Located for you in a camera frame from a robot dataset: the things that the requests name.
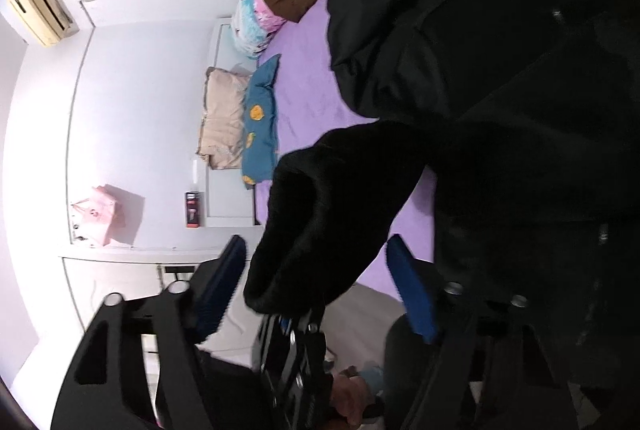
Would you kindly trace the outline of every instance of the pink bag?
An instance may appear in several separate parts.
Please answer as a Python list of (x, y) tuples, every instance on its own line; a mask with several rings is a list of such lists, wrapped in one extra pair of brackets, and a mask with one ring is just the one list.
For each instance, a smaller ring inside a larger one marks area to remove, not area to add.
[(71, 205), (81, 214), (81, 219), (74, 224), (76, 239), (90, 239), (100, 246), (109, 244), (109, 229), (114, 224), (118, 202), (105, 191), (103, 186), (92, 188), (87, 199)]

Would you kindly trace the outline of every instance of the air conditioner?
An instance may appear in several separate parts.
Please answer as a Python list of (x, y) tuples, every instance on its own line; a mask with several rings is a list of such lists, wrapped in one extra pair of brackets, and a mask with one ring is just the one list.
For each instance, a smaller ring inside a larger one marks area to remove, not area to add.
[(71, 34), (71, 20), (58, 0), (7, 0), (43, 46), (53, 46)]

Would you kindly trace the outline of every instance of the bed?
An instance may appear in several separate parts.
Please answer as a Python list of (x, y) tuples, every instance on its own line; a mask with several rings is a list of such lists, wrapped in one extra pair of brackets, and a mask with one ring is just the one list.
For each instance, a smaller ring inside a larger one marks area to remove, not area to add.
[[(284, 24), (261, 55), (260, 60), (264, 61), (282, 54), (274, 85), (280, 155), (313, 144), (331, 129), (370, 121), (351, 112), (340, 98), (329, 69), (327, 24), (326, 0), (319, 0), (298, 24)], [(402, 235), (417, 258), (426, 261), (433, 258), (435, 185), (435, 175), (425, 169), (391, 229)], [(268, 217), (269, 190), (269, 182), (258, 183), (255, 189), (256, 217), (261, 223)], [(383, 250), (358, 282), (399, 298), (386, 269)]]

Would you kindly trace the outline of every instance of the blue gripper pad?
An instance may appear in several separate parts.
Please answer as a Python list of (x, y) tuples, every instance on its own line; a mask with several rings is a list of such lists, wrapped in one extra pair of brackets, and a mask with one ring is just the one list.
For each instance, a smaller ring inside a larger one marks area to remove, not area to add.
[(234, 235), (214, 261), (200, 264), (190, 280), (196, 333), (201, 341), (218, 331), (246, 266), (246, 243)]
[(400, 235), (393, 235), (386, 243), (386, 267), (396, 283), (412, 330), (426, 343), (438, 334), (435, 318), (435, 299), (414, 269), (414, 256)]

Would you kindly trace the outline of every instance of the blue pillow with orange print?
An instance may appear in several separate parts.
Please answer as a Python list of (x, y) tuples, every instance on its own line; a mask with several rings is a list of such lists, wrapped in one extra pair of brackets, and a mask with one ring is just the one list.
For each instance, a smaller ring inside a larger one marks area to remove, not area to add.
[(271, 179), (278, 162), (273, 81), (279, 62), (277, 54), (260, 65), (251, 76), (244, 96), (242, 179), (247, 186)]

